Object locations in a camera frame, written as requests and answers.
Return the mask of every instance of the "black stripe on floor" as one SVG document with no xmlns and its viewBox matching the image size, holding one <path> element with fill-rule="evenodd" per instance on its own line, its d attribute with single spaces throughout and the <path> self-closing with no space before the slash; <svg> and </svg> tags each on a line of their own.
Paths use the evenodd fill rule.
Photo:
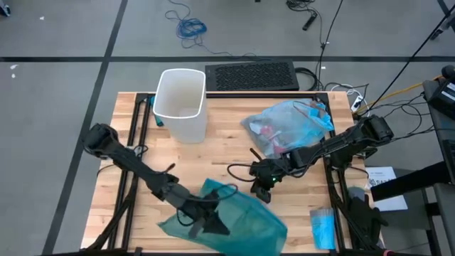
<svg viewBox="0 0 455 256">
<path fill-rule="evenodd" d="M 323 62 L 407 62 L 410 57 L 406 56 L 323 56 Z M 234 62 L 253 61 L 259 59 L 287 59 L 293 61 L 314 61 L 319 56 L 257 56 L 256 58 L 229 56 L 186 56 L 186 57 L 154 57 L 154 56 L 106 56 L 106 57 L 0 57 L 0 62 L 7 63 L 84 63 L 84 62 L 108 62 L 108 63 L 192 63 L 192 62 Z M 411 62 L 454 62 L 455 56 L 417 56 Z"/>
<path fill-rule="evenodd" d="M 60 227 L 63 222 L 63 216 L 65 215 L 66 208 L 68 206 L 68 201 L 70 199 L 71 190 L 73 189 L 74 180 L 77 174 L 77 168 L 79 167 L 80 159 L 82 157 L 83 147 L 80 139 L 87 134 L 90 125 L 92 123 L 93 114 L 95 113 L 95 108 L 97 106 L 98 98 L 100 97 L 102 84 L 105 81 L 107 68 L 109 66 L 109 57 L 112 55 L 114 50 L 115 41 L 119 33 L 120 25 L 122 24 L 123 15 L 127 7 L 128 0 L 122 0 L 120 3 L 119 11 L 115 19 L 114 27 L 112 28 L 111 36 L 107 44 L 107 49 L 105 51 L 104 61 L 101 63 L 101 68 L 98 73 L 98 77 L 95 81 L 95 86 L 93 87 L 92 97 L 90 98 L 87 111 L 85 113 L 84 121 L 80 128 L 79 138 L 76 143 L 76 147 L 73 153 L 73 157 L 70 162 L 70 167 L 65 178 L 65 183 L 63 184 L 62 193 L 58 199 L 57 208 L 55 209 L 54 217 L 52 223 L 50 224 L 50 229 L 48 237 L 46 238 L 43 254 L 49 255 L 53 253 L 55 243 L 57 242 L 58 233 L 60 232 Z"/>
</svg>

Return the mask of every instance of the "yellow cable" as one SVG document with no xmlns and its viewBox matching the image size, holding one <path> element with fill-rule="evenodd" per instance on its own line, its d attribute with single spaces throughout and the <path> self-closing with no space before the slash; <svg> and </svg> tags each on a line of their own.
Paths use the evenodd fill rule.
<svg viewBox="0 0 455 256">
<path fill-rule="evenodd" d="M 433 78 L 433 80 L 436 80 L 436 79 L 438 79 L 438 78 L 440 78 L 440 77 L 442 77 L 442 75 L 436 76 L 435 78 Z M 415 88 L 417 88 L 417 87 L 419 87 L 419 86 L 421 86 L 421 85 L 422 85 L 422 83 L 419 82 L 419 83 L 417 83 L 417 84 L 415 84 L 415 85 L 409 86 L 408 88 L 405 88 L 405 89 L 402 89 L 402 90 L 398 90 L 398 91 L 392 92 L 392 93 L 390 93 L 389 95 L 386 95 L 386 96 L 380 98 L 380 99 L 378 100 L 378 102 L 381 101 L 381 100 L 388 99 L 388 98 L 390 98 L 390 97 L 392 97 L 392 96 L 398 95 L 398 94 L 400 94 L 400 93 L 404 93 L 404 92 L 410 91 L 410 90 L 415 89 Z M 363 106 L 363 107 L 359 108 L 355 113 L 364 110 L 366 107 L 371 106 L 373 103 L 374 103 L 374 102 L 368 103 L 366 106 Z"/>
</svg>

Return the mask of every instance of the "crumpled plastic bag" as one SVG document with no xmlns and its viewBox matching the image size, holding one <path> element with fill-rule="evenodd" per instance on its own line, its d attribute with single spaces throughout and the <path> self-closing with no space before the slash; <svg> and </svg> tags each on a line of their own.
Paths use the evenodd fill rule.
<svg viewBox="0 0 455 256">
<path fill-rule="evenodd" d="M 335 217 L 333 217 L 333 209 L 310 210 L 310 218 L 316 249 L 335 249 Z"/>
<path fill-rule="evenodd" d="M 221 198 L 235 191 L 230 186 L 208 178 L 200 190 L 200 196 L 209 194 L 215 188 L 220 188 L 218 195 Z M 221 221 L 230 230 L 229 235 L 203 233 L 200 230 L 196 238 L 190 238 L 188 232 L 192 225 L 182 226 L 176 215 L 158 225 L 168 235 L 208 246 L 228 256 L 275 256 L 282 251 L 287 238 L 287 227 L 256 198 L 238 192 L 220 201 L 217 211 Z M 182 223 L 192 221 L 182 213 L 179 213 L 179 218 Z"/>
<path fill-rule="evenodd" d="M 267 158 L 319 142 L 334 127 L 323 103 L 311 99 L 287 100 L 241 121 Z"/>
</svg>

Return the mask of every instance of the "paper sheet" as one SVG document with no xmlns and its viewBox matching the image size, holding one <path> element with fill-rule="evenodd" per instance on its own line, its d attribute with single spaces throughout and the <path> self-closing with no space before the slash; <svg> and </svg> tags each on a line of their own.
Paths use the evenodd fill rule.
<svg viewBox="0 0 455 256">
<path fill-rule="evenodd" d="M 368 188 L 397 178 L 391 166 L 368 167 L 365 170 L 370 175 L 367 184 Z M 380 211 L 407 210 L 407 204 L 404 196 L 395 196 L 393 198 L 376 201 L 375 205 Z"/>
</svg>

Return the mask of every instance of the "floor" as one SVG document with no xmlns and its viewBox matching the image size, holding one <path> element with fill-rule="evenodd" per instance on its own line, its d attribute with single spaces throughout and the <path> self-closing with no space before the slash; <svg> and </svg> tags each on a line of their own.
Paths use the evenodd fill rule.
<svg viewBox="0 0 455 256">
<path fill-rule="evenodd" d="M 6 1 L 12 16 L 0 18 L 0 253 L 76 251 L 99 166 L 98 160 L 82 154 L 79 136 L 95 122 L 110 121 L 119 91 L 153 91 L 168 68 L 204 70 L 207 64 L 232 60 L 200 47 L 183 49 L 176 22 L 165 19 L 164 13 L 186 10 L 167 1 Z M 323 17 L 324 37 L 339 1 L 312 4 Z M 290 11 L 284 0 L 180 2 L 207 24 L 204 40 L 212 51 L 287 56 L 296 67 L 316 65 L 320 22 L 303 32 L 309 14 Z M 443 1 L 345 0 L 324 53 L 321 81 L 370 83 L 366 99 L 379 97 L 443 17 L 439 2 Z M 454 3 L 446 0 L 449 8 Z M 390 92 L 440 74 L 455 60 L 454 41 L 455 33 L 447 31 L 428 42 Z M 299 84 L 305 90 L 311 81 L 299 75 Z M 410 99 L 421 91 L 388 102 Z M 375 114 L 388 111 L 382 108 Z M 403 112 L 391 114 L 387 121 L 396 136 L 419 122 Z M 425 116 L 422 127 L 431 124 Z M 383 146 L 367 164 L 418 169 L 439 160 L 436 136 L 429 133 Z M 383 235 L 392 250 L 429 254 L 422 230 L 388 227 Z M 444 234 L 439 238 L 443 255 L 448 255 Z"/>
</svg>

